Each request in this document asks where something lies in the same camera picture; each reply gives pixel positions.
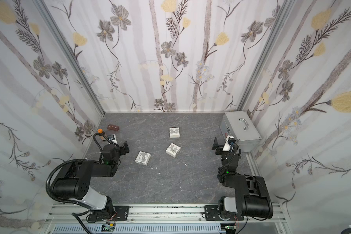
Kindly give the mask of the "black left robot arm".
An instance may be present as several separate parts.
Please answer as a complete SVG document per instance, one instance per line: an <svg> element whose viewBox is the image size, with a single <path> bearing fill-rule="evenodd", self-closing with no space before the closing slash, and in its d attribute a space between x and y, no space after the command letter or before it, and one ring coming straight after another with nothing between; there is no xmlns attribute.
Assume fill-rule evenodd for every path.
<svg viewBox="0 0 351 234"><path fill-rule="evenodd" d="M100 159L69 160L57 166L48 176L45 189L50 198L61 203L79 205L87 209L89 222L109 220L117 215L112 199L91 187L93 177L113 177L120 157L130 152L128 142L122 146L115 143L105 145Z"/></svg>

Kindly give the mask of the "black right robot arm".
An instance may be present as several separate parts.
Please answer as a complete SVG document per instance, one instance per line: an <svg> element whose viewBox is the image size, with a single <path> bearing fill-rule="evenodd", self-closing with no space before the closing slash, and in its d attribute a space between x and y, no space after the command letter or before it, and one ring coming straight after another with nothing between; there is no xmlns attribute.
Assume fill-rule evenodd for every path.
<svg viewBox="0 0 351 234"><path fill-rule="evenodd" d="M233 197L221 197L216 213L208 211L206 219L243 220L252 217L264 221L273 217L274 208L265 180L261 176L243 175L237 172L241 159L241 149L234 137L228 137L225 144L214 139L212 150L220 156L221 166L218 168L217 179L222 186L235 191Z"/></svg>

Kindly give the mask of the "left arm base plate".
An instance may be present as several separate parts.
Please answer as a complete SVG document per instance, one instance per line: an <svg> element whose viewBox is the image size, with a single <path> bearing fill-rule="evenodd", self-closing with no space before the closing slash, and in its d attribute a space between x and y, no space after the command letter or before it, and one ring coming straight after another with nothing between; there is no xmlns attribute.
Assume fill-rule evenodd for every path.
<svg viewBox="0 0 351 234"><path fill-rule="evenodd" d="M129 208L129 206L113 206L105 208L104 210L95 210L87 216L86 220L88 223L95 223L97 221L126 221Z"/></svg>

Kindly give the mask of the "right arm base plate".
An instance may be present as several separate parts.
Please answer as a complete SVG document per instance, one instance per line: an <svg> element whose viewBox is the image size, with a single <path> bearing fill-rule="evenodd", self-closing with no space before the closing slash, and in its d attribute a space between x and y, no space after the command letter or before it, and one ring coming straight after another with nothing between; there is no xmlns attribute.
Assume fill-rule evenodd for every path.
<svg viewBox="0 0 351 234"><path fill-rule="evenodd" d="M242 221L243 216L239 216L237 213L229 212L224 210L222 207L217 205L206 205L204 206L204 216L207 221Z"/></svg>

